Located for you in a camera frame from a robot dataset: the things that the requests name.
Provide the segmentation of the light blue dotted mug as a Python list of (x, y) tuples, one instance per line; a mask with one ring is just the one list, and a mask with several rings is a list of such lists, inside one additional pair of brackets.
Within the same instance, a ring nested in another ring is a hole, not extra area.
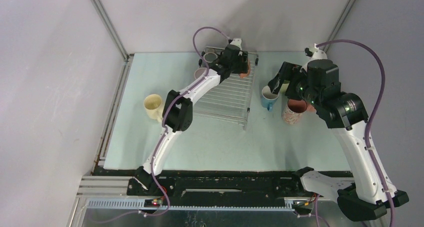
[(261, 106), (271, 112), (279, 96), (280, 94), (274, 94), (269, 86), (264, 86), (261, 90), (260, 96)]

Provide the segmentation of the small terracotta cup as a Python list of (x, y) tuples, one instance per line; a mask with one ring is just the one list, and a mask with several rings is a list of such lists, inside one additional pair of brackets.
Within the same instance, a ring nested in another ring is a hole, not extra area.
[(241, 79), (243, 79), (243, 78), (248, 77), (250, 75), (250, 73), (251, 73), (251, 64), (250, 64), (250, 62), (248, 62), (247, 63), (247, 70), (246, 70), (246, 72), (245, 73), (240, 73), (239, 76), (240, 76)]

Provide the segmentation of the pink ghost pattern mug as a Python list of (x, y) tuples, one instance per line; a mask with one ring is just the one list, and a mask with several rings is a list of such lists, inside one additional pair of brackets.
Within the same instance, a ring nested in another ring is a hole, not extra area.
[(307, 108), (308, 104), (304, 100), (288, 99), (282, 112), (282, 119), (287, 124), (294, 125), (300, 121)]

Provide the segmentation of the lilac mug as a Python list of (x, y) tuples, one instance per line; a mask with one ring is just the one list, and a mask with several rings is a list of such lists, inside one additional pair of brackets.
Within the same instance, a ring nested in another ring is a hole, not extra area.
[(194, 72), (194, 79), (197, 80), (203, 80), (208, 77), (207, 75), (208, 69), (206, 67), (200, 67)]

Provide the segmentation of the cream mug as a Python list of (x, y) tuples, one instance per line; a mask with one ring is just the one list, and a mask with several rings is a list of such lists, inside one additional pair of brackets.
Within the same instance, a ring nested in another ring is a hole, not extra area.
[(163, 121), (163, 111), (164, 111), (164, 102), (160, 95), (158, 94), (150, 94), (148, 95), (144, 101), (143, 106), (147, 116), (156, 120), (159, 123)]

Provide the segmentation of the light green mug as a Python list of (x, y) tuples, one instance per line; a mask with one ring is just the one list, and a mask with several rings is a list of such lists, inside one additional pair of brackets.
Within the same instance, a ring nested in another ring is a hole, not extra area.
[(287, 80), (285, 80), (283, 83), (282, 83), (282, 85), (281, 85), (281, 87), (280, 87), (280, 90), (279, 90), (279, 92), (280, 93), (285, 93), (286, 91), (287, 91), (287, 88), (288, 88), (288, 86), (289, 86), (289, 84), (290, 84), (290, 82), (289, 81), (287, 81)]

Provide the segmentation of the salmon pink mug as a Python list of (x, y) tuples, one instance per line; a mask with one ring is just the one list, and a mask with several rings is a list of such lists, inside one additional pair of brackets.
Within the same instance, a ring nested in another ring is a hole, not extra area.
[(314, 106), (312, 104), (309, 104), (309, 103), (307, 104), (306, 110), (308, 112), (311, 112), (311, 113), (315, 113), (316, 112), (316, 109), (314, 108)]

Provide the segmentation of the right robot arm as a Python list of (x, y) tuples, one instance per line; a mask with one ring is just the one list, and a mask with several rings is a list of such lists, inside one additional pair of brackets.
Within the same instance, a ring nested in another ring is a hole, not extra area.
[(352, 183), (342, 183), (304, 167), (292, 175), (290, 188), (295, 195), (312, 192), (328, 198), (353, 222), (379, 219), (409, 201), (408, 194), (390, 182), (367, 132), (370, 120), (366, 108), (358, 95), (341, 90), (336, 64), (315, 59), (303, 68), (284, 62), (268, 86), (276, 91), (285, 81), (289, 83), (286, 97), (312, 105), (332, 131), (353, 175)]

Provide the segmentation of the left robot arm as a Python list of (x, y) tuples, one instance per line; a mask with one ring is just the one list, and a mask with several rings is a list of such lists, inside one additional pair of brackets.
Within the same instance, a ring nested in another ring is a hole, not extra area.
[(250, 69), (248, 52), (242, 49), (242, 40), (234, 38), (206, 70), (189, 86), (180, 91), (170, 90), (162, 112), (162, 131), (159, 141), (148, 159), (134, 174), (138, 188), (145, 195), (153, 195), (159, 188), (155, 179), (159, 175), (179, 135), (186, 131), (193, 121), (194, 105), (214, 87), (220, 85), (232, 74), (246, 74)]

